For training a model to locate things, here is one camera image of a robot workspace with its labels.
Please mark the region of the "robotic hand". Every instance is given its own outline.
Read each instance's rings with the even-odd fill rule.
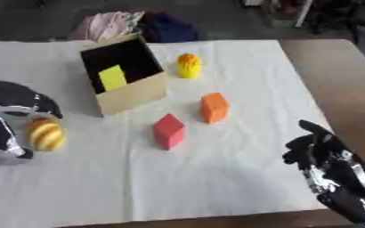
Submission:
[[[300,120],[310,132],[287,143],[286,164],[297,163],[319,202],[365,226],[365,163],[334,134]]]
[[[33,152],[21,147],[10,126],[1,114],[26,116],[42,112],[62,118],[59,106],[49,97],[39,94],[24,85],[0,81],[0,150],[20,159],[32,159]]]

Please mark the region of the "gray floor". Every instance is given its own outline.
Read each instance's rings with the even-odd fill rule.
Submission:
[[[65,37],[86,15],[111,11],[168,12],[192,23],[200,39],[348,38],[344,29],[313,36],[306,29],[272,28],[258,9],[239,0],[0,0],[0,40],[48,41]],[[365,30],[360,49],[365,54]]]

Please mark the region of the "open box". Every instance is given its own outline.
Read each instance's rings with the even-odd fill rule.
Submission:
[[[103,116],[130,110],[166,95],[166,73],[139,35],[89,45],[81,52]],[[99,73],[119,65],[127,85],[105,91]]]

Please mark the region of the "yellow cube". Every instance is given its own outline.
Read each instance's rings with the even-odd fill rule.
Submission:
[[[127,85],[125,74],[119,65],[101,71],[100,79],[105,91]]]

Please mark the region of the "red cube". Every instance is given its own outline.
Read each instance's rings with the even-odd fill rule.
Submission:
[[[153,125],[153,134],[165,150],[170,150],[181,142],[185,136],[184,131],[184,124],[172,114],[165,115]]]

